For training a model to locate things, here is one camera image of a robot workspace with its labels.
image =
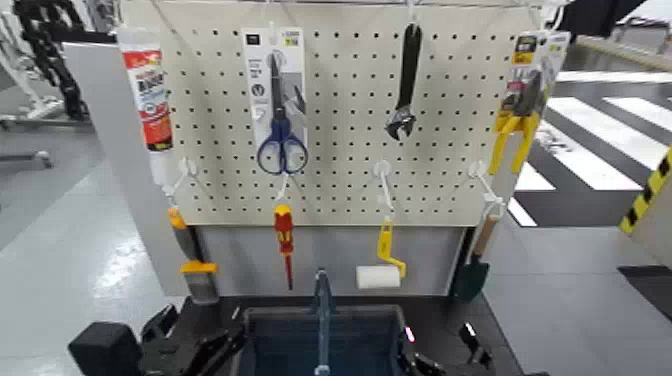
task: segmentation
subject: blue container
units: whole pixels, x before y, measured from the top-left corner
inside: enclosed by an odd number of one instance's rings
[[[248,308],[248,341],[231,375],[311,376],[318,365],[318,316],[309,308]],[[397,341],[404,329],[397,305],[343,306],[331,314],[329,368],[339,376],[402,376]]]

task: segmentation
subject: wooden handle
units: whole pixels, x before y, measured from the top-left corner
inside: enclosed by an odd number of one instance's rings
[[[472,254],[476,256],[482,256],[485,252],[485,247],[488,245],[488,240],[490,240],[490,235],[492,235],[492,230],[495,229],[495,225],[499,221],[499,218],[494,215],[489,215],[485,218],[485,223],[483,224],[483,229],[476,239],[476,244],[474,245],[474,250]]]

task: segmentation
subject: white hook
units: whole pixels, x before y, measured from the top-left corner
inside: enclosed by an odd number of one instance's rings
[[[497,219],[502,218],[504,216],[504,199],[495,194],[495,191],[492,190],[490,184],[488,184],[488,182],[483,177],[485,174],[485,164],[482,161],[472,163],[469,166],[467,174],[472,179],[478,179],[478,181],[481,182],[481,185],[483,185],[483,188],[485,188],[486,192],[483,193],[483,200],[485,200],[485,203],[488,204],[488,206],[486,206],[485,210],[483,211],[483,218],[491,214],[495,205],[497,205],[499,209],[496,215]]]
[[[168,196],[171,200],[174,200],[175,192],[182,185],[182,183],[184,183],[184,179],[187,177],[192,178],[203,190],[203,192],[208,193],[208,190],[205,189],[203,183],[201,183],[201,181],[198,179],[198,166],[196,166],[196,163],[192,162],[189,158],[184,157],[180,159],[180,162],[178,163],[178,169],[182,174],[180,175],[180,178],[177,179],[177,182],[175,182],[173,185],[164,185],[161,187],[166,196]]]
[[[288,173],[283,173],[282,174],[282,186],[280,187],[280,190],[278,191],[278,195],[275,196],[275,199],[273,200],[274,202],[278,202],[285,198],[285,191],[287,190],[287,183],[289,182],[289,174]]]
[[[384,196],[378,196],[378,201],[380,203],[385,203],[387,207],[394,212],[394,206],[392,206],[392,198],[390,197],[390,190],[387,187],[387,179],[385,178],[390,174],[392,166],[390,162],[381,159],[373,165],[373,174],[380,178],[380,184],[383,186]]]

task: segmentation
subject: crosswalk stripe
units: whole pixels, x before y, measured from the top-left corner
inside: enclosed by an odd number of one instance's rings
[[[539,125],[536,139],[555,159],[592,189],[602,191],[642,189],[632,179],[545,120]]]
[[[554,191],[555,187],[529,163],[523,164],[518,176],[516,191]]]
[[[513,197],[509,200],[509,213],[518,221],[519,225],[523,227],[537,227],[537,222],[527,214],[527,211]]]
[[[549,108],[654,170],[667,147],[573,97],[551,98]]]
[[[625,82],[625,83],[671,83],[668,72],[600,72],[565,71],[558,73],[557,82]]]
[[[664,107],[642,98],[604,98],[604,100],[665,130],[672,131],[672,111]]]

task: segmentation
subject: pegboard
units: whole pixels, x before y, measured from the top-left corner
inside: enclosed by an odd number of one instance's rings
[[[384,130],[399,90],[408,10],[399,5],[161,2],[124,4],[134,26],[161,29],[176,151],[200,168],[177,193],[190,224],[269,225],[281,177],[257,166],[241,28],[299,26],[306,45],[309,163],[286,195],[297,225],[380,225],[376,161],[399,225],[473,226],[482,187],[467,177],[489,161],[496,109],[523,7],[418,6],[423,41],[410,137]]]

